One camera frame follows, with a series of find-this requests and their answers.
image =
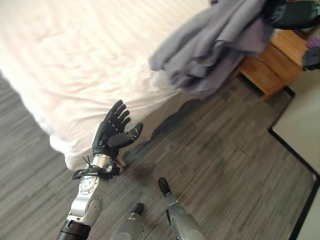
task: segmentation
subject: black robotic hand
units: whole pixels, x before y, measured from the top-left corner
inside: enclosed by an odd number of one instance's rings
[[[119,149],[134,143],[138,139],[143,129],[142,123],[138,123],[130,131],[124,132],[125,126],[131,120],[130,117],[127,117],[130,112],[126,108],[127,106],[123,101],[119,100],[100,123],[92,143],[93,156],[104,154],[116,158]]]

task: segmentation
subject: bed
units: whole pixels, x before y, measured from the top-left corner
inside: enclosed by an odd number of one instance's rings
[[[97,124],[119,99],[139,142],[194,97],[148,57],[207,0],[2,0],[0,71],[66,166],[85,166]],[[122,149],[120,158],[129,148]]]

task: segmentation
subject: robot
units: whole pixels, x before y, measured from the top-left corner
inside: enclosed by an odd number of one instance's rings
[[[285,0],[267,0],[261,13],[265,21],[274,28],[295,30],[310,28],[319,24],[320,5],[314,1],[302,0],[288,3]],[[320,47],[309,49],[304,55],[303,69],[320,69]],[[80,179],[79,190],[71,210],[61,228],[58,240],[86,240],[103,207],[102,191],[108,180],[119,174],[120,169],[113,161],[119,149],[138,139],[143,125],[138,123],[124,132],[130,122],[126,105],[120,100],[100,123],[92,143],[93,160],[86,159],[85,169],[77,171],[72,179]],[[178,240],[205,240],[196,220],[185,211],[171,192],[163,177],[158,181],[167,204],[166,216]],[[112,240],[142,240],[144,226],[141,214],[144,205],[138,203],[123,222]]]
[[[87,162],[85,169],[74,173],[72,179],[80,179],[78,194],[71,210],[61,228],[58,240],[86,240],[91,228],[97,221],[103,208],[103,192],[108,180],[119,175],[120,169],[113,161],[119,149],[132,144],[138,139],[143,125],[138,123],[130,131],[124,132],[130,122],[126,105],[119,100],[100,123],[92,142],[93,160]],[[159,179],[159,187],[165,196],[168,206],[167,217],[172,225],[174,235],[179,240],[205,240],[205,237],[194,218],[187,213],[172,195],[164,178]],[[141,214],[144,205],[138,203],[128,219],[112,237],[113,240],[142,240],[144,226]]]

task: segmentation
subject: wooden nightstand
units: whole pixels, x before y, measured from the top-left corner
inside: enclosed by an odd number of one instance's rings
[[[243,74],[262,92],[265,100],[302,73],[306,41],[291,30],[278,30],[259,57],[248,57],[240,65]]]

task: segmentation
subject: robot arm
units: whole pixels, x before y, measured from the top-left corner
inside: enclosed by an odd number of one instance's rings
[[[86,168],[73,175],[73,180],[81,179],[78,194],[58,240],[86,240],[97,221],[104,202],[101,196],[107,189],[108,180],[117,176],[120,170],[112,159],[118,156],[120,148],[137,140],[143,129],[142,123],[138,123],[124,132],[131,120],[127,117],[130,112],[125,109],[126,105],[120,100],[107,113],[92,142],[92,162],[88,160]]]

